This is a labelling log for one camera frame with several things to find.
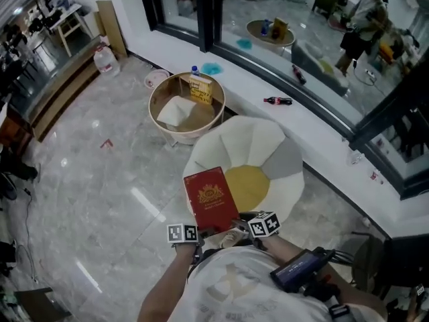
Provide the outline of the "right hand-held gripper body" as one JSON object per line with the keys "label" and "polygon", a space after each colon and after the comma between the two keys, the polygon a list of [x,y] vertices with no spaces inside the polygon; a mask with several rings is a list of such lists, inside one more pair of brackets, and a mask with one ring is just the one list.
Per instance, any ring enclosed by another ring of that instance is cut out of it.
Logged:
{"label": "right hand-held gripper body", "polygon": [[247,232],[252,244],[260,249],[266,250],[263,239],[278,234],[281,223],[274,212],[269,211],[248,211],[239,214],[240,219],[248,221],[250,232]]}

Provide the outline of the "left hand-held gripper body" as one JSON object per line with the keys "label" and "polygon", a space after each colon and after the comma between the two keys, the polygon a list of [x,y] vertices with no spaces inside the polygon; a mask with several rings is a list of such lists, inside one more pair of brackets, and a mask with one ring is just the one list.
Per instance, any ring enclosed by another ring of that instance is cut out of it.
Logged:
{"label": "left hand-held gripper body", "polygon": [[193,247],[192,262],[197,264],[201,261],[203,251],[202,247],[205,242],[196,225],[175,223],[169,224],[166,227],[167,242],[179,253],[180,245],[188,245]]}

